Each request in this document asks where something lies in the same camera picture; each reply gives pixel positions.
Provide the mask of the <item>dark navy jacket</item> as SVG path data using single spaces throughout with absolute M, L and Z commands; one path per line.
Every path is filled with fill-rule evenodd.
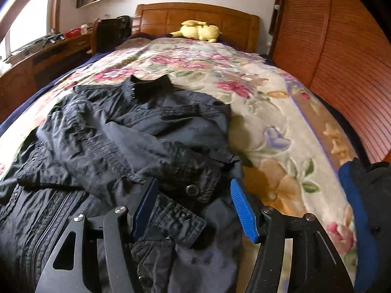
M 130 206 L 147 178 L 159 193 L 130 247 L 145 292 L 234 292 L 241 227 L 230 182 L 231 108 L 167 76 L 79 85 L 31 131 L 1 179 L 1 291 L 33 292 L 78 214 Z

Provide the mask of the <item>floral bed blanket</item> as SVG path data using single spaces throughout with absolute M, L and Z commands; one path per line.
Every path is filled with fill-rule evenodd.
M 355 152 L 322 103 L 295 77 L 257 54 L 184 38 L 131 38 L 108 56 L 76 70 L 75 77 L 45 93 L 9 127 L 1 136 L 1 179 L 26 137 L 44 123 L 55 104 L 76 86 L 98 85 L 95 74 L 121 68 L 125 71 L 109 76 L 151 80 L 167 75 L 179 89 L 208 94 L 229 105 L 228 142 L 242 171 L 233 179 L 242 180 L 246 191 L 282 214 L 298 218 L 314 214 L 355 288 L 355 220 L 337 176 Z M 234 292 L 247 292 L 259 249 L 241 227 Z M 288 243 L 277 292 L 288 292 L 291 254 Z

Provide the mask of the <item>wooden desk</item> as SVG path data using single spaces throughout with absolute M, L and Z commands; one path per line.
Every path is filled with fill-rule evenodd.
M 90 59 L 90 35 L 64 40 L 32 54 L 0 78 L 0 113 L 4 121 L 37 91 Z

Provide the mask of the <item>wooden slatted wardrobe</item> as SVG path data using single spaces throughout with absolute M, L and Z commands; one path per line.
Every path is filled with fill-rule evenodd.
M 282 0 L 270 51 L 348 120 L 371 161 L 390 160 L 390 43 L 359 0 Z

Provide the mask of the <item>red basket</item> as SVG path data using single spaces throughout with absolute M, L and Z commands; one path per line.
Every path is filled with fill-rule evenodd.
M 82 34 L 82 29 L 80 28 L 76 28 L 76 29 L 72 29 L 68 32 L 66 32 L 64 34 L 64 36 L 67 38 L 67 39 L 70 39 L 70 38 L 76 38 L 78 36 L 80 36 Z

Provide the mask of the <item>wooden chair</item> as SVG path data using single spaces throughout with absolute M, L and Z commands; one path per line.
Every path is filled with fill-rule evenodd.
M 91 53 L 113 50 L 131 35 L 130 16 L 123 15 L 110 19 L 96 19 L 90 36 Z

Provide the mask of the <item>wooden bed headboard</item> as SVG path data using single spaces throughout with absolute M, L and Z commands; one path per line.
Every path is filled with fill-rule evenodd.
M 153 36 L 178 31 L 186 20 L 203 21 L 219 27 L 220 39 L 244 52 L 257 51 L 260 18 L 242 11 L 202 3 L 152 3 L 137 6 L 131 34 Z

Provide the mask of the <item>yellow plush toy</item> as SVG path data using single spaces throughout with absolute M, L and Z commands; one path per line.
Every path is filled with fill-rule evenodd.
M 179 31 L 170 33 L 174 38 L 184 37 L 205 42 L 217 42 L 221 31 L 218 26 L 206 22 L 188 20 L 182 23 Z

